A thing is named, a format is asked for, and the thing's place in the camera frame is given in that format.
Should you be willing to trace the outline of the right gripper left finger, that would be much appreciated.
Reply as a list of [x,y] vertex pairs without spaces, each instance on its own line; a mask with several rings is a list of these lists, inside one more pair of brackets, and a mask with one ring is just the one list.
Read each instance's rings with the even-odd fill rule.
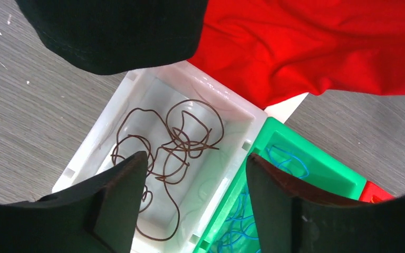
[[37,201],[0,204],[0,252],[129,252],[147,165],[139,151]]

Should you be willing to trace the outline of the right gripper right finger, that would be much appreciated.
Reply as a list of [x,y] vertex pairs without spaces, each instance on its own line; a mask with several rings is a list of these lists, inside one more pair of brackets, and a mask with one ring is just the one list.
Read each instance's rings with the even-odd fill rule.
[[246,175],[262,252],[405,252],[405,195],[379,203],[345,198],[255,153]]

